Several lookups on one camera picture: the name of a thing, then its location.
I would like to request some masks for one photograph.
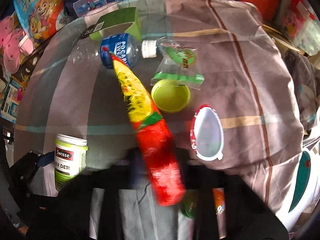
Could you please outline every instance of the clear plastic bag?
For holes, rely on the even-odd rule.
[[[157,43],[163,60],[151,79],[151,85],[155,85],[161,79],[170,79],[176,80],[179,85],[199,90],[204,77],[197,61],[197,49],[184,48],[178,43],[164,39],[158,40]]]

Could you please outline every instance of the white bottle cap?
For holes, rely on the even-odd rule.
[[[143,41],[141,46],[141,53],[143,58],[157,56],[157,41]]]

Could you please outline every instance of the swisse label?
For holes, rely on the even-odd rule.
[[[56,156],[65,160],[73,161],[73,152],[56,147]]]
[[[79,172],[78,163],[74,162],[74,152],[56,147],[55,169],[66,175],[76,175]]]

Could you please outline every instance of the white jar lid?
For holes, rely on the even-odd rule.
[[[141,53],[143,58],[150,58],[157,56],[157,41],[143,41],[141,46]]]
[[[64,135],[64,134],[57,134],[57,140],[64,143],[73,144],[73,145],[87,146],[87,140]]]

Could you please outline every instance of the green circle sticker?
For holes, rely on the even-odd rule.
[[[166,52],[173,61],[182,64],[184,68],[188,68],[196,61],[196,55],[190,49],[167,47]]]

